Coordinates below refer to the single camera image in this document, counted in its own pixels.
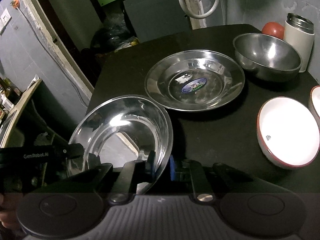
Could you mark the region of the person's hand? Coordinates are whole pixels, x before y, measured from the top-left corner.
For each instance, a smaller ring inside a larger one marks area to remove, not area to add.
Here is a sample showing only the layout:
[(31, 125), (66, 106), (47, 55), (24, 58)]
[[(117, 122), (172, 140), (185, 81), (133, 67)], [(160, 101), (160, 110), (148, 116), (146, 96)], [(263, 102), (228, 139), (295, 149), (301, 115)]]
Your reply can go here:
[(1, 225), (4, 228), (10, 230), (21, 228), (16, 212), (22, 198), (22, 193), (1, 194)]

